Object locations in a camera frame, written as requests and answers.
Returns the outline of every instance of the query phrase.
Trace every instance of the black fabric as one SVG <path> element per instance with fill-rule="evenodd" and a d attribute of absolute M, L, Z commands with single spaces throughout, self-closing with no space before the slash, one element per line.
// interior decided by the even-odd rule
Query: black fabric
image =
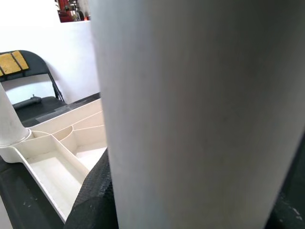
<path fill-rule="evenodd" d="M 16 113 L 21 120 L 24 122 L 28 119 L 41 116 L 43 114 L 53 112 L 59 107 L 65 106 L 66 103 L 56 99 L 55 97 L 49 96 L 41 99 L 40 103 L 31 104 L 16 110 Z"/>
<path fill-rule="evenodd" d="M 23 164 L 8 164 L 0 157 L 0 195 L 14 229 L 63 228 L 62 220 Z"/>
<path fill-rule="evenodd" d="M 108 150 L 87 175 L 64 229 L 118 229 Z"/>

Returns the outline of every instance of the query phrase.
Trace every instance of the white cylindrical pole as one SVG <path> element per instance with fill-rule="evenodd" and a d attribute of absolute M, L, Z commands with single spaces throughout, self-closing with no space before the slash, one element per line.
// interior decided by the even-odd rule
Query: white cylindrical pole
<path fill-rule="evenodd" d="M 0 84 L 0 147 L 10 146 L 25 139 L 29 130 L 24 128 Z"/>
<path fill-rule="evenodd" d="M 262 229 L 305 124 L 301 1 L 93 0 L 121 229 Z"/>

